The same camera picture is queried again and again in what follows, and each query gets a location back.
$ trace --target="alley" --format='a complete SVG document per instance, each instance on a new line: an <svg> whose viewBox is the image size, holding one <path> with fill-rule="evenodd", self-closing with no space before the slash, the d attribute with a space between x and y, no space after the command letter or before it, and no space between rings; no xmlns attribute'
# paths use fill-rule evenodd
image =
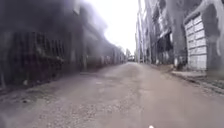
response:
<svg viewBox="0 0 224 128"><path fill-rule="evenodd" d="M224 97L148 65L81 73L32 92L38 97L22 94L25 103L0 98L1 128L224 127Z"/></svg>

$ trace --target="road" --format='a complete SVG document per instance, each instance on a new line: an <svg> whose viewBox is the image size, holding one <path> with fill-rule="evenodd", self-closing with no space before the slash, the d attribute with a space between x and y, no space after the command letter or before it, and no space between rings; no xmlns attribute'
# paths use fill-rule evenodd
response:
<svg viewBox="0 0 224 128"><path fill-rule="evenodd" d="M16 93L0 100L1 128L224 127L222 95L137 63Z"/></svg>

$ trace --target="bright sky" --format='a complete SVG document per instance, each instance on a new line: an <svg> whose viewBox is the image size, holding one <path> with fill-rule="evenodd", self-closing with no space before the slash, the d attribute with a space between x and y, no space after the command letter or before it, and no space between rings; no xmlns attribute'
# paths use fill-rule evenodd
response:
<svg viewBox="0 0 224 128"><path fill-rule="evenodd" d="M135 51L137 0L87 0L108 25L106 38L113 44Z"/></svg>

